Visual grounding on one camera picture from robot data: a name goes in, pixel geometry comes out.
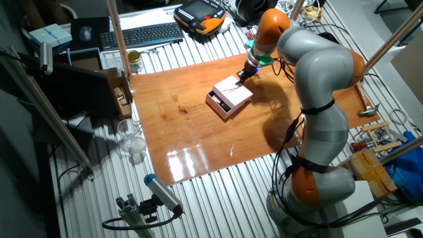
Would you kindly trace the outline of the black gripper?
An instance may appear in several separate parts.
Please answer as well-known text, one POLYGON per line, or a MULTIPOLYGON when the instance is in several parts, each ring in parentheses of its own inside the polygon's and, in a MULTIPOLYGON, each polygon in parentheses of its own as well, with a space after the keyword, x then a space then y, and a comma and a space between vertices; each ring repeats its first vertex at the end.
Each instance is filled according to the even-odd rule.
POLYGON ((243 84, 247 79, 257 73, 259 69, 259 66, 246 61, 243 70, 237 72, 239 82, 243 84))

